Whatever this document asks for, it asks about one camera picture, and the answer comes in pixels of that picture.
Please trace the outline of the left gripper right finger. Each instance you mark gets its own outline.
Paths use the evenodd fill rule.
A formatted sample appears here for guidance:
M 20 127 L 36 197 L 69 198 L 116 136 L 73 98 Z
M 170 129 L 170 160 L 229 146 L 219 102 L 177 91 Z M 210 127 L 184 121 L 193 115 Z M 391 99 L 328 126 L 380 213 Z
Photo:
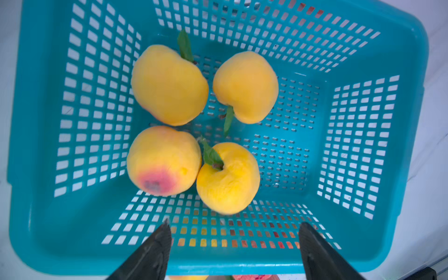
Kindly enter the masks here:
M 363 279 L 363 276 L 307 222 L 300 225 L 299 244 L 308 280 Z

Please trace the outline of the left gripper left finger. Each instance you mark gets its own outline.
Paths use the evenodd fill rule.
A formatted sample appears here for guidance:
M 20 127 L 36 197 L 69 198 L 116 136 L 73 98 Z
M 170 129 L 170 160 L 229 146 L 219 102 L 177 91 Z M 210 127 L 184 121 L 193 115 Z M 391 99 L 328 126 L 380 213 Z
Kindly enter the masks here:
M 171 228 L 165 220 L 107 280 L 163 280 L 171 248 Z

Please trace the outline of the yellow peach red spot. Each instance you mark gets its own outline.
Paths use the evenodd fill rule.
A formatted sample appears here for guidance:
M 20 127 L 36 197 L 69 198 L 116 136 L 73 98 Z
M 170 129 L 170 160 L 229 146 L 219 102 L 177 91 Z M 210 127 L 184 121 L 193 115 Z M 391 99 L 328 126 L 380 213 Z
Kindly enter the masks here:
M 190 189 L 201 165 L 197 140 L 190 133 L 167 126 L 143 130 L 127 156 L 130 180 L 153 196 L 172 196 Z

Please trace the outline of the teal plastic basket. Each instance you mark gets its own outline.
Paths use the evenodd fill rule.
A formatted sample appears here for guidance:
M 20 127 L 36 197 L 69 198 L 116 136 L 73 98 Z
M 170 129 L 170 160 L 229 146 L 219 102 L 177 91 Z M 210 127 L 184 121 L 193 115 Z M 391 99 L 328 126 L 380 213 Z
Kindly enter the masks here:
M 9 238 L 37 271 L 109 275 L 164 220 L 168 274 L 300 274 L 313 226 L 360 273 L 393 242 L 424 94 L 428 36 L 382 1 L 23 1 L 10 131 Z M 210 93 L 181 130 L 234 142 L 259 163 L 259 192 L 232 216 L 196 188 L 155 197 L 126 171 L 134 138 L 159 121 L 131 71 L 185 30 L 212 82 L 242 51 L 262 55 L 280 93 L 256 124 Z

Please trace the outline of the yellow peach with leaf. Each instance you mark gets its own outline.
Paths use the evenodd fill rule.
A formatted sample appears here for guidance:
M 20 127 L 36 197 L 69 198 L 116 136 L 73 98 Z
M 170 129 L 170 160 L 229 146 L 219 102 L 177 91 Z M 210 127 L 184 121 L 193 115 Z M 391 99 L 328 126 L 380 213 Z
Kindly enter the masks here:
M 194 63 L 185 30 L 177 37 L 180 52 L 162 44 L 149 46 L 137 59 L 131 77 L 138 104 L 160 122 L 183 126 L 204 109 L 208 81 Z

